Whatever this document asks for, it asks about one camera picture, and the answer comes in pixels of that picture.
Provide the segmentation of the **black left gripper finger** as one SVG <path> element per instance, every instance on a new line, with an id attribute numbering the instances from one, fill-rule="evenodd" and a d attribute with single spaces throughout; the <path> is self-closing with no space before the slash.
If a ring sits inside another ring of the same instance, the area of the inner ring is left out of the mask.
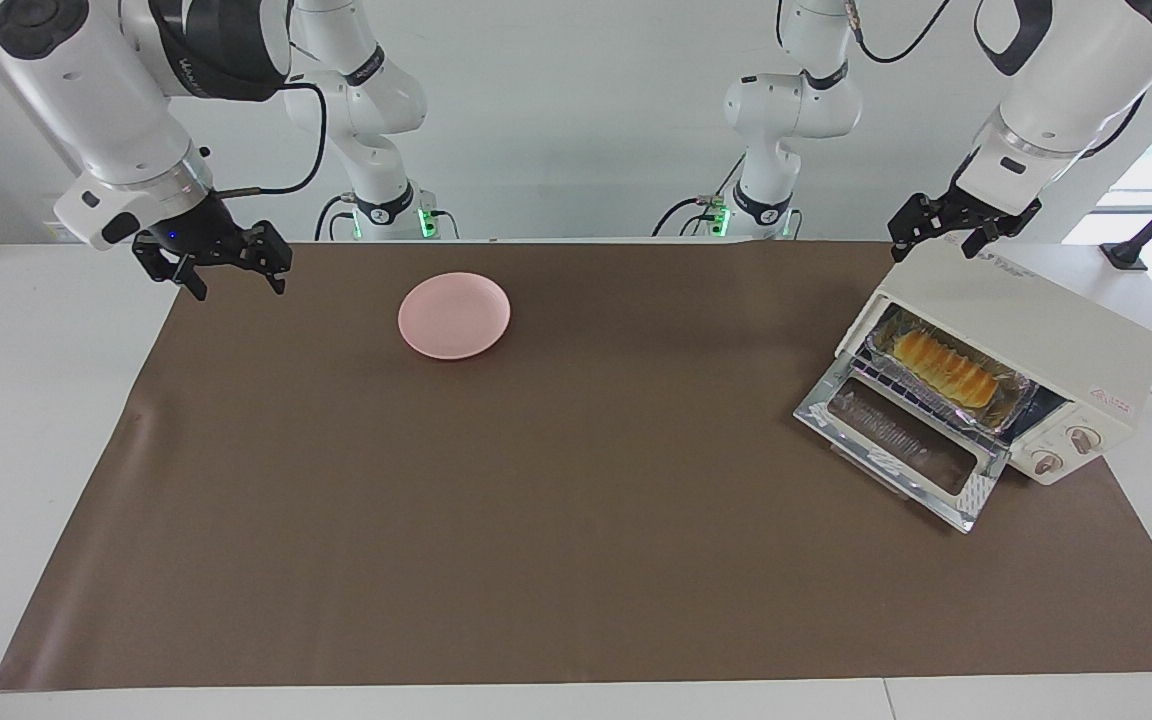
<path id="1" fill-rule="evenodd" d="M 970 223 L 972 233 L 961 242 L 964 258 L 973 259 L 998 238 L 1018 236 L 1041 209 L 1043 200 L 1032 200 L 1018 215 L 998 214 L 996 211 L 988 211 L 988 213 L 972 211 L 969 214 L 969 219 L 972 220 Z"/>
<path id="2" fill-rule="evenodd" d="M 929 195 L 911 195 L 901 209 L 888 220 L 890 256 L 902 263 L 914 251 L 914 247 L 929 238 L 941 237 L 945 233 L 941 210 L 943 200 Z"/>

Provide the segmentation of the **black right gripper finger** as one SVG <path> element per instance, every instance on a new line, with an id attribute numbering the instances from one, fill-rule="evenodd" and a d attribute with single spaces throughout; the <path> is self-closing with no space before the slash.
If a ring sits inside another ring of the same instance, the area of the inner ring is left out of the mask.
<path id="1" fill-rule="evenodd" d="M 172 282 L 184 288 L 197 301 L 205 301 L 207 286 L 198 275 L 195 258 L 184 255 L 172 259 L 162 247 L 147 232 L 141 232 L 132 238 L 132 255 L 145 270 L 147 278 L 154 282 Z"/>
<path id="2" fill-rule="evenodd" d="M 238 232 L 238 268 L 259 273 L 275 295 L 285 293 L 285 274 L 291 270 L 293 250 L 271 222 L 257 222 Z"/>

